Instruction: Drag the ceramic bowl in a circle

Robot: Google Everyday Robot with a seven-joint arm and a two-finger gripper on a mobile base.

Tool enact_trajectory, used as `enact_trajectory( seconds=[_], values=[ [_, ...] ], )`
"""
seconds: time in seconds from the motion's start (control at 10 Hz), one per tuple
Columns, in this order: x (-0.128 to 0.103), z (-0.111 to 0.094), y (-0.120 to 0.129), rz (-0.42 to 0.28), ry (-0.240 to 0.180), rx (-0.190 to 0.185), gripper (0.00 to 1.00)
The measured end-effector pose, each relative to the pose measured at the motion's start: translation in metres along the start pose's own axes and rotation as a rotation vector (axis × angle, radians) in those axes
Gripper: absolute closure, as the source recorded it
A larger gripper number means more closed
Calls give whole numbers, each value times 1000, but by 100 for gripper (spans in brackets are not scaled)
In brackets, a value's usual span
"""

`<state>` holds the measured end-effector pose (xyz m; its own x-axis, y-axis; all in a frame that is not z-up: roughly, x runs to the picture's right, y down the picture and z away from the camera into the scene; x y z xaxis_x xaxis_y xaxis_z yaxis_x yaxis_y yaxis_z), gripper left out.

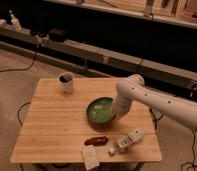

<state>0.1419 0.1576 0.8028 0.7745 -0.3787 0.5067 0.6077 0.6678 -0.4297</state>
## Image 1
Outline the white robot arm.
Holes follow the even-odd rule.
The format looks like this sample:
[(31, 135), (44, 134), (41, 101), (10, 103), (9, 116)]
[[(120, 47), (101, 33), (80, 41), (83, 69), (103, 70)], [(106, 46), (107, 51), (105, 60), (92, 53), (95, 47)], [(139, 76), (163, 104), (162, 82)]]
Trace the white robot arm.
[(126, 115), (132, 102), (138, 101), (197, 132), (197, 102), (148, 89), (139, 74), (119, 79), (116, 91), (117, 96), (112, 103), (112, 113), (116, 117)]

